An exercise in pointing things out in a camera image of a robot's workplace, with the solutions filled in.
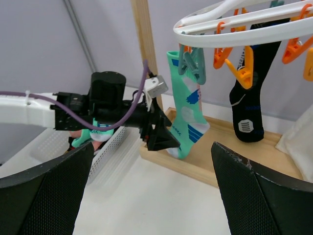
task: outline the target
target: cable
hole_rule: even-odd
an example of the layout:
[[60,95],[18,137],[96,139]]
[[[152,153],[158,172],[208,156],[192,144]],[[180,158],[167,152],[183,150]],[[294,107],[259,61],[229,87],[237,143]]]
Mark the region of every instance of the cable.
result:
[[[126,120],[133,114],[139,100],[141,97],[141,94],[143,92],[143,88],[145,85],[145,80],[146,80],[146,75],[149,71],[149,67],[148,67],[148,61],[145,60],[143,63],[143,72],[142,72],[142,78],[141,78],[141,82],[139,85],[139,89],[138,89],[138,93],[136,95],[136,98],[134,99],[131,107],[129,108],[129,110],[127,111],[127,113],[124,115],[124,117],[121,118],[121,120],[119,120],[117,123],[108,126],[108,127],[98,127],[98,126],[93,126],[92,124],[86,122],[85,120],[83,120],[82,118],[80,118],[78,115],[76,115],[71,109],[69,109],[67,106],[65,106],[64,104],[51,99],[49,97],[43,96],[43,95],[39,95],[39,94],[29,94],[28,97],[30,98],[34,98],[34,99],[42,99],[45,101],[48,101],[52,104],[55,104],[56,106],[59,106],[61,109],[63,109],[66,113],[68,113],[70,116],[72,116],[76,121],[78,121],[79,123],[81,123],[82,125],[84,125],[85,127],[87,127],[90,130],[97,130],[97,131],[109,131],[112,129],[115,129],[117,127],[120,127],[121,125],[124,124],[124,122],[126,122]],[[0,95],[9,95],[9,96],[22,96],[25,97],[26,93],[23,92],[1,92],[0,91]]]

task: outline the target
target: robotic arm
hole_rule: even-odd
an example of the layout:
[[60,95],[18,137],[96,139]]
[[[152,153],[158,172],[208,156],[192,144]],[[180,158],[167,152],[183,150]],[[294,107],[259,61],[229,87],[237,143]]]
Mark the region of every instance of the robotic arm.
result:
[[[149,151],[179,147],[179,142],[167,129],[172,123],[157,104],[156,97],[168,90],[166,83],[161,76],[149,76],[145,81],[142,102],[136,105],[122,126],[138,128],[140,138],[147,143]],[[114,124],[125,116],[133,102],[123,100],[125,85],[123,75],[106,71],[92,74],[90,90],[86,95],[0,92],[0,122],[39,125],[64,131],[86,129],[87,124],[92,125],[93,119],[98,123]],[[87,124],[79,122],[71,113]]]

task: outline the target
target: wooden post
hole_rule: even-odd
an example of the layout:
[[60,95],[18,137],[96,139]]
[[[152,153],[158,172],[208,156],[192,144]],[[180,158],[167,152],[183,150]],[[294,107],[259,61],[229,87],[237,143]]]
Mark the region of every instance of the wooden post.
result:
[[[131,3],[133,8],[134,20],[137,28],[141,59],[142,60],[147,59],[149,62],[149,68],[151,72],[154,74],[158,74],[148,0],[131,0]],[[161,96],[158,96],[156,99],[158,105],[163,110]]]

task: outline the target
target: black object in foreground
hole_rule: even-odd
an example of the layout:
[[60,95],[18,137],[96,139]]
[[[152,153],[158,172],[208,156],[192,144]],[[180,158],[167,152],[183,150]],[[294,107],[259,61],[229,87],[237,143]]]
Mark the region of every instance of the black object in foreground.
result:
[[232,235],[313,235],[313,184],[211,148]]
[[0,179],[0,234],[73,234],[92,159],[89,143]]

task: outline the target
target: teal clothespin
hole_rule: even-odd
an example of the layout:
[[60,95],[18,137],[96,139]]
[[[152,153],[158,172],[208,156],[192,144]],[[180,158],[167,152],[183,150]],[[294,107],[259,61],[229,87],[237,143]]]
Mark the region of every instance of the teal clothespin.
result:
[[281,1],[281,0],[274,0],[274,1],[271,1],[270,2],[270,8],[272,8],[272,7],[276,7],[276,6],[282,6],[282,5],[284,5],[285,4],[285,2],[284,1]]
[[193,47],[191,53],[184,52],[185,45],[180,45],[179,49],[179,75],[184,75],[189,68],[191,73],[195,76],[197,83],[203,85],[206,81],[205,74],[205,60],[203,48]]

